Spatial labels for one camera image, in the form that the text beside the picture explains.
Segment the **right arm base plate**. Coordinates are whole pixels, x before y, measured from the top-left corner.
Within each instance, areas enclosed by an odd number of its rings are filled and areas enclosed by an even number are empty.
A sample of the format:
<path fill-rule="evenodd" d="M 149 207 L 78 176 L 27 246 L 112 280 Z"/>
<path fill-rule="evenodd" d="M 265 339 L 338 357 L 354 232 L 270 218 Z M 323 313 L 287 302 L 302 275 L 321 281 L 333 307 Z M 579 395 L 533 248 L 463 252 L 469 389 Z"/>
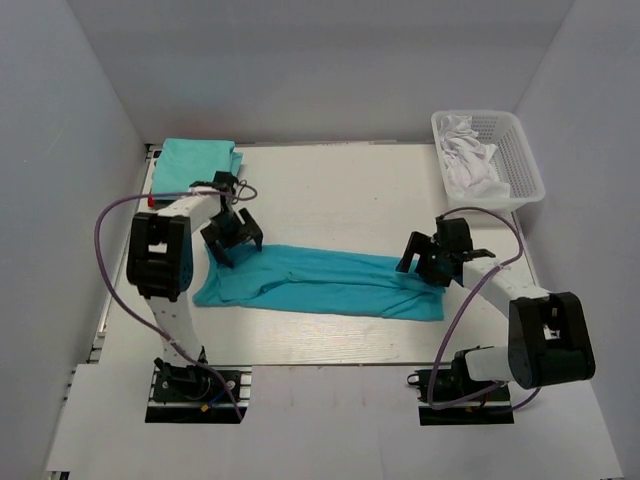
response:
<path fill-rule="evenodd" d="M 437 372 L 433 391 L 433 403 L 441 405 L 452 403 L 446 409 L 434 409 L 428 403 L 428 382 L 431 368 L 415 370 L 406 378 L 407 386 L 418 393 L 418 418 L 423 427 L 444 426 L 484 426 L 511 425 L 514 423 L 510 410 L 511 395 L 507 386 L 484 392 L 490 382 L 472 385 L 469 392 L 454 381 L 449 368 Z"/>

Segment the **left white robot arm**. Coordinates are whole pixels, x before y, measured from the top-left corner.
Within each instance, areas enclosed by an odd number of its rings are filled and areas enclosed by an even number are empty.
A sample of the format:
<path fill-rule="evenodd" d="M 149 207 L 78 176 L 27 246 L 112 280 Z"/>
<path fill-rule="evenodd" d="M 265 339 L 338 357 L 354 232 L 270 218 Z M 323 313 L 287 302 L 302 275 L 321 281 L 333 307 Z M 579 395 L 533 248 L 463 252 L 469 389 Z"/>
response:
<path fill-rule="evenodd" d="M 185 195 L 134 215 L 126 275 L 150 307 L 162 332 L 159 372 L 188 398 L 199 399 L 211 387 L 205 347 L 193 326 L 187 290 L 194 275 L 193 234 L 198 231 L 218 266 L 234 268 L 229 251 L 252 242 L 262 249 L 263 232 L 249 211 L 234 205 L 247 183 L 218 171 L 210 182 L 192 183 Z"/>

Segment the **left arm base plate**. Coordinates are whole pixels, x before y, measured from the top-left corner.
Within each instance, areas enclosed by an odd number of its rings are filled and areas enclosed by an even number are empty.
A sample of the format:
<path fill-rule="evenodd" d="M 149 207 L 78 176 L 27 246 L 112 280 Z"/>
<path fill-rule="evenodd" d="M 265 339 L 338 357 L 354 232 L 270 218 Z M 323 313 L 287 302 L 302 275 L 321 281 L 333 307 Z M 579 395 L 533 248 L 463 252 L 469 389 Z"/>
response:
<path fill-rule="evenodd" d="M 237 425 L 250 399 L 251 369 L 218 370 L 225 386 L 208 371 L 160 366 L 156 362 L 145 413 L 147 424 Z"/>

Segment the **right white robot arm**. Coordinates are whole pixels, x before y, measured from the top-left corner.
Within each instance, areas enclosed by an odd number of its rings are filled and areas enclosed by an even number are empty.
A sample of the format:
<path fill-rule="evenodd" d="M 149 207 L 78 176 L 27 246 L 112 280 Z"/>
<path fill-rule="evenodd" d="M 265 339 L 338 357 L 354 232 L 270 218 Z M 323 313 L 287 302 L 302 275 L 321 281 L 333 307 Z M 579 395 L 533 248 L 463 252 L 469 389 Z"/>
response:
<path fill-rule="evenodd" d="M 447 370 L 431 368 L 427 402 L 470 401 L 509 382 L 532 390 L 593 378 L 596 362 L 580 299 L 526 282 L 510 264 L 475 247 L 463 218 L 443 214 L 434 235 L 411 233 L 397 271 L 412 271 L 430 286 L 457 283 L 469 291 L 465 305 L 480 296 L 507 321 L 505 346 L 461 350 Z"/>

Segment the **blue t-shirt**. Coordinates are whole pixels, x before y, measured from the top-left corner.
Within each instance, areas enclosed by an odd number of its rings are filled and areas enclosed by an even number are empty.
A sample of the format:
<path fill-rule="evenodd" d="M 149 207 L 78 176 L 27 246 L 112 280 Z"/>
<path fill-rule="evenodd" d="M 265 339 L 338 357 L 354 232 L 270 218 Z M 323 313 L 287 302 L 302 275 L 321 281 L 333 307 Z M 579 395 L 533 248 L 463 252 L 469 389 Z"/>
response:
<path fill-rule="evenodd" d="M 290 245 L 229 251 L 231 268 L 215 259 L 198 307 L 278 311 L 434 322 L 444 319 L 442 287 L 396 270 L 394 257 Z"/>

